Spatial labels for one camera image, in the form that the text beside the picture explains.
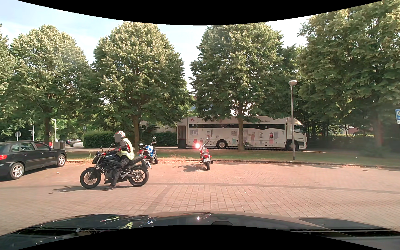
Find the yellow vest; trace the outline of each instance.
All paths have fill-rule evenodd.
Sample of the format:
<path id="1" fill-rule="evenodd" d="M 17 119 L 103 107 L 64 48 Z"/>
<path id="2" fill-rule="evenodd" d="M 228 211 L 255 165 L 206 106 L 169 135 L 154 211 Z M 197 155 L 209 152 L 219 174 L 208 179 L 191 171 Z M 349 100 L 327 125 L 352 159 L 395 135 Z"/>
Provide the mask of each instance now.
<path id="1" fill-rule="evenodd" d="M 132 147 L 132 143 L 127 138 L 123 138 L 123 141 L 125 141 L 126 144 L 129 146 L 129 148 L 131 149 L 131 152 L 128 153 L 127 151 L 122 150 L 122 151 L 120 151 L 120 155 L 121 156 L 125 155 L 127 158 L 129 158 L 129 160 L 132 160 L 134 158 L 134 148 Z"/>

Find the brick pavement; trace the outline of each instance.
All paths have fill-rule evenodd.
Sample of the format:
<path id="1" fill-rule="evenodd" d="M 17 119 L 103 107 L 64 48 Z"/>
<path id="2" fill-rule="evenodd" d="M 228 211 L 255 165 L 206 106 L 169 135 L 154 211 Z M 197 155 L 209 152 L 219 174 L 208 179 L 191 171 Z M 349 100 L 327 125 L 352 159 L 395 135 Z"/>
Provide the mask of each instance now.
<path id="1" fill-rule="evenodd" d="M 67 216 L 228 210 L 349 219 L 400 230 L 400 171 L 288 164 L 158 164 L 143 187 L 86 190 L 88 165 L 0 181 L 0 235 Z"/>

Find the car hood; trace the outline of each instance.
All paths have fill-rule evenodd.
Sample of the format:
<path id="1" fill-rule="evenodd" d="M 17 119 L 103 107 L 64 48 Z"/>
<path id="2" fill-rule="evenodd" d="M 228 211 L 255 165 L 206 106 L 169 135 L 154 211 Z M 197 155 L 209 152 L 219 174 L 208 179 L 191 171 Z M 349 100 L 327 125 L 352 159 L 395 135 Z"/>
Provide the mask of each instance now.
<path id="1" fill-rule="evenodd" d="M 22 249 L 97 232 L 164 225 L 249 226 L 335 238 L 379 249 L 400 249 L 400 232 L 361 222 L 329 218 L 295 219 L 259 213 L 214 211 L 142 215 L 86 214 L 67 217 L 2 235 L 0 249 Z"/>

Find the street lamp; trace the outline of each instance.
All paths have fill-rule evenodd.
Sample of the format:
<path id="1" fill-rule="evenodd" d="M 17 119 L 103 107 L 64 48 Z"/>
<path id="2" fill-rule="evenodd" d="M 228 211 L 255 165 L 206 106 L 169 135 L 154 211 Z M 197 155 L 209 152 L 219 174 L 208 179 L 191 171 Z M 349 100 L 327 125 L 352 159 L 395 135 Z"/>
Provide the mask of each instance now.
<path id="1" fill-rule="evenodd" d="M 292 101 L 292 87 L 297 84 L 297 80 L 291 80 L 288 82 L 289 89 L 291 92 L 291 140 L 292 140 L 292 160 L 296 160 L 296 142 L 294 141 L 294 106 Z"/>
<path id="2" fill-rule="evenodd" d="M 52 119 L 52 121 L 55 122 L 55 127 L 53 127 L 53 130 L 55 131 L 55 138 L 53 141 L 56 141 L 56 119 Z"/>

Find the motorcyclist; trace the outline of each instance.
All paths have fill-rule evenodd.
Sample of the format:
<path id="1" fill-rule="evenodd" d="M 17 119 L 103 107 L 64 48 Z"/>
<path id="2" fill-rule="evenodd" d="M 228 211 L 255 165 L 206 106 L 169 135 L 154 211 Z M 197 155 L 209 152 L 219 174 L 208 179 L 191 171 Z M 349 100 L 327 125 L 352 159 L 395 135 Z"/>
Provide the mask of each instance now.
<path id="1" fill-rule="evenodd" d="M 121 135 L 121 141 L 116 148 L 114 148 L 111 151 L 107 151 L 106 155 L 115 154 L 117 152 L 120 152 L 121 161 L 119 162 L 119 165 L 117 165 L 113 169 L 113 180 L 112 180 L 111 185 L 108 186 L 108 189 L 116 188 L 116 182 L 118 181 L 118 178 L 120 176 L 121 169 L 123 167 L 125 167 L 129 163 L 130 160 L 132 160 L 134 158 L 134 149 L 132 147 L 132 143 L 129 141 L 129 139 L 126 138 L 126 134 L 121 130 L 115 134 Z"/>

